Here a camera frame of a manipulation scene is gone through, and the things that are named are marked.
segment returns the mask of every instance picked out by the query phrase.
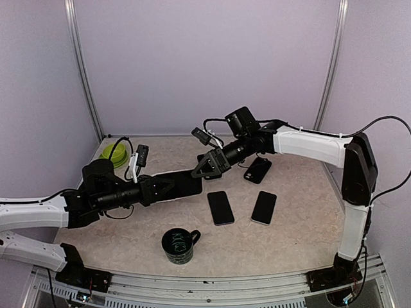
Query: black mug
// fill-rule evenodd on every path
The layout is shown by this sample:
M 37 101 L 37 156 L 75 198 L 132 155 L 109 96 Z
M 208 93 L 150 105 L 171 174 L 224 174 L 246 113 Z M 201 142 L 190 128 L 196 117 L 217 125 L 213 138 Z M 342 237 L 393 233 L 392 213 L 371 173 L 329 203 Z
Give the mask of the black mug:
M 201 233 L 198 230 L 194 230 L 192 233 L 181 228 L 168 230 L 162 236 L 162 249 L 172 263 L 185 264 L 193 257 L 193 247 L 200 236 Z

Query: green bowl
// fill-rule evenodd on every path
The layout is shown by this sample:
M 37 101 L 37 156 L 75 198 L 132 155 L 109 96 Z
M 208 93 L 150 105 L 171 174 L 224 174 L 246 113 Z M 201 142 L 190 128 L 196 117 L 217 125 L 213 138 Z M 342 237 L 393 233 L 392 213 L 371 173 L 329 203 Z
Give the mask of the green bowl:
M 100 158 L 109 159 L 111 150 L 113 149 L 114 144 L 109 144 L 101 153 Z M 111 156 L 111 161 L 114 164 L 114 168 L 122 166 L 127 161 L 128 155 L 126 151 L 126 146 L 122 143 L 119 143 L 114 150 L 113 155 Z

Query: green plate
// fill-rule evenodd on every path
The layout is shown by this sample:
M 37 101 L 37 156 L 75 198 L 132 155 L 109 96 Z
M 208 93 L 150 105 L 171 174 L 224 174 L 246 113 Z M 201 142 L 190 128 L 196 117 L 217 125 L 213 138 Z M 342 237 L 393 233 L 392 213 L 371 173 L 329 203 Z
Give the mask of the green plate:
M 105 157 L 103 156 L 103 154 L 100 154 L 100 156 L 99 156 L 98 158 L 105 158 Z M 127 162 L 127 161 L 128 161 L 128 153 L 127 153 L 127 151 L 126 151 L 125 154 L 124 154 L 123 159 L 121 159 L 119 162 L 114 162 L 114 163 L 113 163 L 114 169 L 115 169 L 115 168 L 118 168 L 118 167 L 121 167 L 121 166 L 124 165 L 124 163 Z

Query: table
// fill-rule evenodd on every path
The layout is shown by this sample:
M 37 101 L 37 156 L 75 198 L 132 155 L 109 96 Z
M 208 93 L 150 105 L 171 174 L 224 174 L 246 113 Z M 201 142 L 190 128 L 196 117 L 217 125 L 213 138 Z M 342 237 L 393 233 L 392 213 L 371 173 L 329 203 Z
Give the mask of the table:
M 105 139 L 96 157 L 115 139 Z M 150 147 L 147 167 L 152 175 L 193 169 L 198 154 L 210 147 L 194 137 L 131 138 Z M 126 220 L 102 217 L 79 229 L 60 229 L 55 243 L 77 247 L 84 264 L 103 270 L 174 277 L 242 277 L 302 271 L 329 266 L 342 235 L 344 213 L 320 162 L 293 155 L 267 155 L 272 167 L 259 185 L 243 179 L 245 169 L 234 166 L 221 179 L 204 181 L 203 193 L 181 200 L 136 205 Z M 254 160 L 250 157 L 245 166 Z M 123 176 L 126 165 L 116 174 Z M 215 226 L 207 193 L 225 191 L 235 223 Z M 250 220 L 260 191 L 277 195 L 270 226 Z M 116 209 L 111 216 L 126 216 Z M 198 229 L 202 237 L 193 259 L 185 265 L 167 260 L 161 237 L 165 231 L 182 227 Z

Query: beige marbled surface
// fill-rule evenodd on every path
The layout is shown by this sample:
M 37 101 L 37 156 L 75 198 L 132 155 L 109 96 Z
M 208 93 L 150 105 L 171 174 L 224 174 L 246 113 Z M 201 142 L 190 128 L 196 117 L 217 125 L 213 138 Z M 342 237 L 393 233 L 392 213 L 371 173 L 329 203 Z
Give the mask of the beige marbled surface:
M 133 138 L 150 147 L 142 174 L 193 169 L 196 156 L 210 150 L 194 137 Z M 97 156 L 115 139 L 105 140 Z M 329 266 L 338 248 L 344 214 L 319 162 L 293 155 L 268 155 L 272 167 L 263 182 L 243 179 L 234 166 L 223 178 L 204 181 L 203 193 L 182 200 L 136 205 L 132 217 L 106 217 L 80 229 L 60 229 L 56 243 L 77 247 L 86 266 L 112 271 L 185 277 L 238 277 Z M 254 160 L 250 157 L 245 166 Z M 116 170 L 123 176 L 126 166 Z M 215 226 L 207 193 L 224 190 L 235 223 Z M 270 226 L 250 220 L 260 191 L 277 195 Z M 127 210 L 110 212 L 127 215 Z M 173 227 L 198 229 L 193 259 L 178 266 L 167 260 L 161 237 Z

